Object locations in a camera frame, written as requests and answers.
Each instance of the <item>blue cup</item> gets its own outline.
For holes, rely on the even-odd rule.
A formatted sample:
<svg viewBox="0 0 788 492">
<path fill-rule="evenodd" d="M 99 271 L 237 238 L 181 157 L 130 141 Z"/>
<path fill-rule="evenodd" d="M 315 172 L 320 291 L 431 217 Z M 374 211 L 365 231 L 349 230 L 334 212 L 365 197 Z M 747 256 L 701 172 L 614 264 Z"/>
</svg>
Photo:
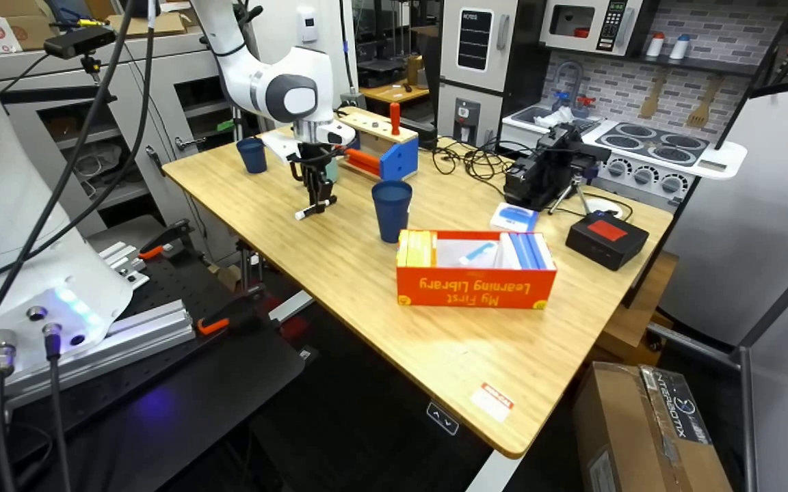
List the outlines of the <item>blue cup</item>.
<svg viewBox="0 0 788 492">
<path fill-rule="evenodd" d="M 395 242 L 400 230 L 406 226 L 411 200 L 412 200 L 412 185 L 401 179 L 380 179 L 371 185 L 376 231 L 386 242 Z"/>
<path fill-rule="evenodd" d="M 246 137 L 246 138 L 241 138 L 235 148 L 237 148 L 241 160 L 246 163 L 246 170 L 248 170 L 250 175 L 265 172 L 263 138 Z"/>
</svg>

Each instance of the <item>wooden table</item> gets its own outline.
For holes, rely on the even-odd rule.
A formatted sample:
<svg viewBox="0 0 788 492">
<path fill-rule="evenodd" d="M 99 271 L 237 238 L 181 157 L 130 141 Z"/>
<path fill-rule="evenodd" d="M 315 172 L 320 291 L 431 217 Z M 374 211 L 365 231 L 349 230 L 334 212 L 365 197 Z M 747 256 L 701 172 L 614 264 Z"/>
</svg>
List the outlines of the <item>wooden table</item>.
<svg viewBox="0 0 788 492">
<path fill-rule="evenodd" d="M 233 145 L 163 172 L 502 455 L 527 450 L 669 226 L 669 212 L 629 201 L 631 224 L 647 230 L 647 242 L 613 274 L 564 245 L 577 215 L 542 215 L 538 231 L 557 264 L 545 310 L 419 309 L 394 297 L 395 245 L 376 238 L 369 176 L 342 170 L 339 201 L 296 220 L 307 190 L 270 153 L 263 175 L 246 175 Z M 435 172 L 428 153 L 411 185 L 412 230 L 483 230 L 501 201 L 497 190 L 461 172 Z"/>
<path fill-rule="evenodd" d="M 423 85 L 412 85 L 411 89 L 405 89 L 401 85 L 380 85 L 380 86 L 361 86 L 361 94 L 380 103 L 390 101 L 406 103 L 428 94 L 428 89 Z"/>
</svg>

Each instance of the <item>black cable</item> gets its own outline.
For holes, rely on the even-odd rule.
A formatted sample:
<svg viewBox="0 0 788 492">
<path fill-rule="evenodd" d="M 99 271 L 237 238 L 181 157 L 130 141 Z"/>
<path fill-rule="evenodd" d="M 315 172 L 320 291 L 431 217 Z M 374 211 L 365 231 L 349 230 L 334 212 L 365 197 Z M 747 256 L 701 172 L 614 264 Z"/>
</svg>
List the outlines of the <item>black cable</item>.
<svg viewBox="0 0 788 492">
<path fill-rule="evenodd" d="M 129 163 L 137 157 L 140 145 L 145 138 L 145 122 L 148 122 L 148 110 L 149 110 L 149 69 L 153 69 L 153 29 L 148 29 L 148 56 L 145 56 L 145 78 L 141 78 L 141 110 L 140 110 L 140 130 L 137 138 L 129 151 L 129 156 L 123 156 L 120 170 L 114 175 L 114 179 L 93 197 L 93 201 L 75 212 L 59 231 L 55 231 L 49 241 L 42 241 L 38 249 L 30 252 L 26 258 L 38 256 L 42 249 L 49 249 L 51 242 L 58 242 L 63 234 L 67 234 L 75 224 L 82 224 L 94 208 L 101 208 L 101 201 L 123 182 L 123 176 L 129 175 Z"/>
<path fill-rule="evenodd" d="M 71 492 L 71 466 L 67 466 L 67 446 L 66 446 L 66 424 L 63 424 L 63 401 L 59 401 L 59 358 L 49 360 L 49 405 L 55 410 L 55 440 L 63 473 L 63 492 Z"/>
<path fill-rule="evenodd" d="M 0 89 L 0 94 L 8 93 L 15 81 L 21 81 L 30 71 L 36 71 L 36 64 L 40 64 L 47 56 L 49 56 L 49 53 L 42 51 L 42 53 L 40 53 L 38 59 L 32 59 L 23 71 L 19 71 L 19 77 L 12 77 L 12 78 Z"/>
<path fill-rule="evenodd" d="M 15 492 L 8 440 L 6 440 L 6 377 L 0 377 L 0 483 L 1 483 L 1 492 Z"/>
<path fill-rule="evenodd" d="M 36 459 L 32 463 L 26 463 L 19 476 L 15 476 L 15 487 L 19 488 L 23 488 L 30 481 L 36 481 L 36 476 L 42 469 L 42 463 L 47 463 L 47 459 L 49 459 L 49 454 L 51 454 L 51 440 L 49 440 L 49 435 L 42 431 L 42 429 L 38 429 L 38 425 L 23 425 L 23 424 L 12 424 L 12 425 L 19 425 L 19 429 L 26 429 L 26 431 L 32 431 L 32 435 L 38 435 L 40 440 L 42 440 L 42 454 L 40 454 L 40 459 Z"/>
<path fill-rule="evenodd" d="M 594 200 L 608 200 L 608 201 L 614 201 L 618 208 L 623 208 L 623 215 L 620 215 L 620 220 L 629 220 L 629 217 L 633 215 L 633 208 L 631 208 L 631 205 L 625 205 L 623 200 L 613 200 L 613 197 L 608 197 L 608 194 L 582 194 L 582 197 L 594 197 Z"/>
<path fill-rule="evenodd" d="M 21 242 L 12 264 L 8 268 L 8 276 L 6 276 L 1 284 L 0 284 L 0 305 L 1 305 L 6 295 L 11 291 L 11 286 L 12 286 L 21 264 L 30 258 L 32 245 L 36 245 L 36 241 L 38 241 L 47 217 L 51 215 L 51 211 L 58 208 L 58 200 L 59 200 L 63 190 L 66 190 L 66 182 L 67 182 L 67 176 L 71 176 L 71 170 L 73 170 L 79 153 L 82 153 L 84 145 L 88 145 L 89 126 L 94 122 L 94 114 L 99 114 L 101 105 L 107 103 L 103 94 L 107 94 L 107 89 L 110 89 L 110 85 L 112 85 L 112 77 L 114 77 L 114 71 L 116 71 L 116 59 L 120 59 L 120 51 L 123 51 L 123 44 L 125 44 L 125 29 L 129 29 L 129 25 L 130 25 L 130 3 L 133 3 L 133 0 L 125 0 L 125 14 L 123 14 L 120 32 L 116 32 L 116 44 L 114 44 L 114 49 L 112 49 L 110 69 L 107 69 L 107 74 L 103 74 L 103 78 L 101 78 L 101 85 L 99 85 L 99 94 L 94 94 L 93 103 L 89 103 L 89 111 L 88 111 L 88 116 L 84 116 L 84 126 L 82 126 L 79 137 L 75 137 L 75 145 L 73 145 L 73 151 L 71 151 L 71 156 L 67 156 L 59 176 L 58 176 L 58 185 L 51 189 L 49 200 L 42 201 L 42 211 L 38 212 L 38 217 L 36 217 L 26 241 Z"/>
<path fill-rule="evenodd" d="M 502 172 L 505 160 L 488 151 L 493 141 L 482 145 L 482 148 L 467 148 L 461 141 L 450 141 L 446 148 L 435 145 L 431 148 L 431 167 L 441 175 L 453 175 L 453 170 L 461 163 L 465 175 L 488 185 L 493 190 L 497 190 L 502 197 L 502 189 L 494 185 L 493 179 L 497 176 L 497 172 Z"/>
</svg>

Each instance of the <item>cardboard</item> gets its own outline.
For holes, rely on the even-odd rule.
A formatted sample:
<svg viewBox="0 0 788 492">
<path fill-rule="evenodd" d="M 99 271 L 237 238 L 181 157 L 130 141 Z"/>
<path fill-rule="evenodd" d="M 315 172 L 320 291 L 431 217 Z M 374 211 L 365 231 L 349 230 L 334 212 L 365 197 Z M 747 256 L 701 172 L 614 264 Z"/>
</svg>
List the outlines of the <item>cardboard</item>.
<svg viewBox="0 0 788 492">
<path fill-rule="evenodd" d="M 36 0 L 0 0 L 0 15 L 49 15 L 49 11 Z"/>
<path fill-rule="evenodd" d="M 727 476 L 687 380 L 651 365 L 590 365 L 575 401 L 590 492 L 727 492 Z"/>
<path fill-rule="evenodd" d="M 395 299 L 405 305 L 542 309 L 553 291 L 554 264 L 542 238 L 542 268 L 446 264 L 446 242 L 501 242 L 497 230 L 401 230 L 395 252 Z"/>
<path fill-rule="evenodd" d="M 55 34 L 47 15 L 8 15 L 8 25 L 21 51 L 40 49 L 42 40 Z"/>
</svg>

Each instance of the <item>cabinet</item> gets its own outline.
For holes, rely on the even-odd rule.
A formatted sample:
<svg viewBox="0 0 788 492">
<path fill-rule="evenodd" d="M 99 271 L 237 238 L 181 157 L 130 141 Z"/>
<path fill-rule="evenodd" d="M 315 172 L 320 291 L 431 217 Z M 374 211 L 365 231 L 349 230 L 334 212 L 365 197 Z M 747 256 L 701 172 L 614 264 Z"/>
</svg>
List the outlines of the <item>cabinet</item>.
<svg viewBox="0 0 788 492">
<path fill-rule="evenodd" d="M 75 85 L 93 85 L 93 78 L 82 71 L 63 71 L 63 74 L 47 74 L 23 78 L 19 86 L 75 86 Z M 116 74 L 112 78 L 112 93 L 130 89 L 129 77 Z M 82 127 L 82 120 L 89 110 L 88 99 L 59 99 L 59 101 L 36 101 L 36 103 L 8 103 L 6 105 L 12 127 L 32 157 L 40 176 L 55 185 L 59 176 L 73 145 L 75 133 Z M 137 160 L 123 160 L 130 148 L 130 130 L 114 122 L 116 103 L 110 103 L 94 116 L 88 145 L 82 156 L 75 157 L 75 167 L 67 176 L 67 185 L 63 190 L 63 208 L 67 215 L 82 212 L 89 208 L 94 194 L 107 189 L 112 175 L 120 170 L 120 163 L 130 167 L 130 172 L 123 176 L 123 182 L 99 205 L 94 212 L 89 212 L 82 224 L 82 234 L 101 231 L 103 226 L 112 226 L 129 215 L 153 212 L 159 215 L 148 182 L 137 172 L 141 156 Z"/>
<path fill-rule="evenodd" d="M 123 51 L 116 74 L 112 78 L 110 101 L 79 156 L 73 175 L 63 194 L 67 215 L 84 211 L 99 189 L 103 189 L 116 170 L 120 156 L 133 145 L 141 105 L 141 56 L 145 40 L 130 40 Z M 193 245 L 214 263 L 229 263 L 235 238 L 229 230 L 186 197 L 162 172 L 162 163 L 233 141 L 229 103 L 223 99 L 214 56 L 196 44 L 196 34 L 159 37 L 149 81 L 149 114 L 145 138 L 129 176 L 112 190 L 103 205 L 89 212 L 82 224 L 82 234 L 101 231 L 116 220 L 149 212 L 163 224 L 189 220 Z M 0 78 L 8 78 L 36 59 L 38 53 L 19 53 L 0 59 Z M 23 86 L 75 86 L 93 85 L 84 71 L 73 62 L 49 59 L 40 62 L 36 77 L 21 78 L 12 89 Z M 8 103 L 11 122 L 26 148 L 26 156 L 38 167 L 40 176 L 51 185 L 71 156 L 82 120 L 89 101 L 38 101 L 38 103 Z"/>
</svg>

